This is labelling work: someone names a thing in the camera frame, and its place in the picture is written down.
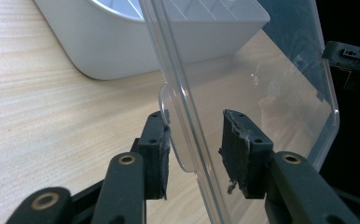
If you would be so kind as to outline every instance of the wood grain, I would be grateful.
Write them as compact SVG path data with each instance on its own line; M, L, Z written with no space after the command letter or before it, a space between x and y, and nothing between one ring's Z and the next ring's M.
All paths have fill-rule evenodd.
M160 72L84 76L34 1L0 0L0 223L35 190L77 193L104 178L110 159L130 150L159 110L161 85ZM170 200L148 203L149 223L208 222L194 175L173 153L169 185Z

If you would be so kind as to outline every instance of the metal ring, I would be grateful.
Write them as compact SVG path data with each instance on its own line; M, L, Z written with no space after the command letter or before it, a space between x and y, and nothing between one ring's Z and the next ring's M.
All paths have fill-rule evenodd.
M59 201L58 193L55 192L43 193L33 200L32 208L34 210L44 210L54 205L57 201Z
M293 164L300 164L301 163L301 159L295 155L291 155L291 154L284 154L282 156L282 159L288 163L293 163Z
M131 155L122 156L121 158L118 159L118 162L123 165L129 165L134 163L135 161L136 158L134 158L134 156Z

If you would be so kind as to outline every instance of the curved plastic edge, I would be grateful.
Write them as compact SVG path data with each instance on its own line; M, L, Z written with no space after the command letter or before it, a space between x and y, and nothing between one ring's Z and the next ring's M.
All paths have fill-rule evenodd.
M111 15L118 16L120 19L122 19L124 21L133 21L133 22L137 22L137 23L145 23L145 19L143 19L143 18L134 18L134 17L130 17L130 16L126 15L126 14L120 13L118 11L113 10L110 7L107 7L107 6L103 5L98 0L87 0L87 1L92 3L97 8L101 9L103 12L111 14Z

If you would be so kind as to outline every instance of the black mechanical arm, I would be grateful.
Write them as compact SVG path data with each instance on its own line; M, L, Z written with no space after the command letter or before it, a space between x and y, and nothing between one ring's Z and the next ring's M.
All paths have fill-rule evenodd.
M7 224L145 223L145 200L166 198L170 131L160 112L148 117L131 152L115 156L104 181L71 196L41 189ZM303 157L272 150L273 143L244 114L225 110L222 156L231 181L247 199L266 198L270 223L356 224L360 219Z

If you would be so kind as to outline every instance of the light wood surface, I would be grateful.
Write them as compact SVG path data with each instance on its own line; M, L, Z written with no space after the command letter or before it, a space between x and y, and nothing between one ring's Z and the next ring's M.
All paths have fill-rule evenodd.
M159 110L160 72L99 81L70 62L33 0L0 0L0 223L38 189L104 178ZM193 174L171 153L168 201L148 223L208 223Z
M265 33L205 63L186 70L212 164L221 164L225 108L246 113L275 150L308 155L331 107ZM33 0L0 0L0 223L38 189L74 194L103 179L111 158L129 151L159 110L162 85L160 72L114 81L84 76ZM174 153L169 165L168 201L147 202L147 223L209 223L196 176L181 170ZM246 201L239 190L228 196L224 167L214 169L232 221L267 222L263 201Z

